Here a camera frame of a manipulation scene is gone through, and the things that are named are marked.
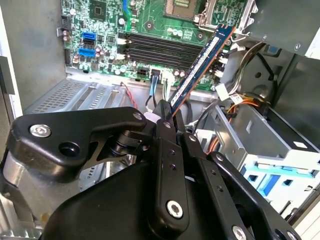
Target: wire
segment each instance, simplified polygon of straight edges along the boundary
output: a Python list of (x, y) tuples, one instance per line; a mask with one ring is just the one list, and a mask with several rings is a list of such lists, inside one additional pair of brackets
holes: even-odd
[[(241, 102), (241, 103), (239, 103), (239, 104), (237, 104), (237, 105), (236, 105), (236, 104), (235, 104), (235, 105), (232, 105), (232, 106), (228, 109), (228, 111), (227, 111), (226, 113), (227, 113), (227, 114), (234, 113), (235, 110), (236, 110), (236, 107), (239, 106), (239, 105), (242, 105), (242, 104), (248, 104), (248, 105), (252, 105), (252, 106), (258, 107), (258, 105), (257, 105), (256, 103), (254, 103), (253, 101), (245, 100), (245, 101), (243, 101), (243, 102)], [(219, 144), (219, 139), (218, 139), (217, 137), (215, 137), (215, 138), (211, 141), (211, 143), (210, 143), (210, 145), (209, 145), (209, 147), (208, 147), (208, 152), (207, 152), (207, 154), (209, 154), (209, 153), (211, 153), (212, 151), (214, 151), (214, 150), (216, 149), (216, 147), (217, 147), (218, 144)]]
[(137, 105), (134, 97), (132, 96), (129, 88), (127, 87), (127, 85), (123, 81), (120, 83), (120, 85), (125, 87), (125, 93), (128, 95), (129, 99), (131, 100), (131, 103), (132, 103), (133, 107), (135, 109), (138, 109), (138, 105)]
[(191, 103), (190, 101), (187, 99), (184, 101), (184, 104), (186, 104), (187, 108), (188, 108), (188, 112), (187, 112), (187, 115), (186, 115), (186, 122), (187, 123), (191, 123), (192, 120), (193, 120), (193, 111), (192, 111), (192, 106), (191, 106)]

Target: sticker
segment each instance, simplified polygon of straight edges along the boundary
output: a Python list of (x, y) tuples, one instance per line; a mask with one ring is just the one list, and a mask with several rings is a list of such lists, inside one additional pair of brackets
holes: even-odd
[(215, 91), (218, 94), (221, 101), (224, 101), (229, 98), (229, 93), (226, 89), (226, 86), (223, 83), (216, 86)]
[[(297, 43), (294, 46), (294, 50), (297, 51), (300, 46), (301, 44)], [(308, 50), (305, 53), (305, 56), (312, 59), (320, 59), (320, 28), (316, 32)]]
[(299, 142), (299, 141), (293, 141), (293, 143), (298, 147), (298, 148), (302, 148), (302, 149), (307, 149), (308, 147), (302, 143), (302, 142)]
[(235, 105), (238, 105), (244, 101), (243, 98), (237, 93), (230, 95), (230, 98), (234, 102)]

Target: blue ram module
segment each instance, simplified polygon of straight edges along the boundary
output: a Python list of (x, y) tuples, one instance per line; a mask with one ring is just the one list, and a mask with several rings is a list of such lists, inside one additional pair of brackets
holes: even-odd
[(95, 41), (97, 38), (97, 34), (94, 32), (84, 31), (82, 33), (82, 38), (85, 40), (92, 40)]
[(216, 59), (220, 50), (236, 30), (235, 27), (219, 24), (208, 43), (182, 79), (176, 92), (170, 99), (172, 115), (174, 116), (186, 100), (188, 94), (196, 87), (201, 77)]

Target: ventilation grille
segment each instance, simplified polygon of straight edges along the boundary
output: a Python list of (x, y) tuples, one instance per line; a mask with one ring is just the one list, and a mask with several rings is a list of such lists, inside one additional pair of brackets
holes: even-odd
[(60, 89), (47, 98), (32, 113), (53, 112), (57, 108), (63, 108), (84, 85), (82, 82), (66, 81)]
[(95, 99), (93, 100), (93, 102), (91, 103), (89, 109), (95, 109), (99, 100), (101, 99), (101, 97), (105, 94), (107, 87), (104, 86), (101, 91), (98, 93), (98, 95), (95, 97)]

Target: metal bolt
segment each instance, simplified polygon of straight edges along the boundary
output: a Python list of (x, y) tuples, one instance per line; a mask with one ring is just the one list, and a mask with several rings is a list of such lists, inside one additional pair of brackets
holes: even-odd
[(149, 149), (149, 145), (143, 145), (142, 146), (142, 151), (147, 151)]
[(164, 122), (163, 122), (163, 125), (165, 125), (168, 129), (171, 128), (170, 123), (168, 123), (167, 121), (164, 121)]
[(182, 218), (182, 215), (183, 215), (182, 207), (176, 201), (172, 201), (172, 200), (168, 201), (166, 203), (166, 210), (175, 219)]
[(245, 235), (245, 232), (242, 230), (241, 227), (234, 225), (232, 227), (233, 234), (235, 235), (235, 238), (238, 240), (247, 240), (247, 237)]
[(298, 42), (298, 43), (294, 46), (294, 50), (295, 50), (295, 51), (298, 51), (300, 47), (301, 47), (301, 44), (300, 44), (300, 42)]
[(193, 135), (189, 135), (189, 138), (190, 138), (190, 140), (193, 141), (193, 142), (197, 141), (197, 139), (196, 139), (195, 136), (193, 136)]
[(30, 133), (39, 138), (47, 138), (51, 135), (51, 130), (47, 125), (36, 124), (30, 127)]
[(138, 120), (142, 120), (142, 117), (141, 117), (140, 113), (135, 112), (135, 113), (133, 114), (133, 116), (134, 116), (136, 119), (138, 119)]
[(216, 154), (215, 155), (216, 159), (218, 159), (219, 161), (223, 161), (224, 159), (222, 158), (222, 156), (220, 156), (219, 154)]
[(295, 236), (292, 232), (287, 231), (286, 233), (287, 233), (288, 236), (291, 238), (291, 240), (297, 240), (296, 236)]

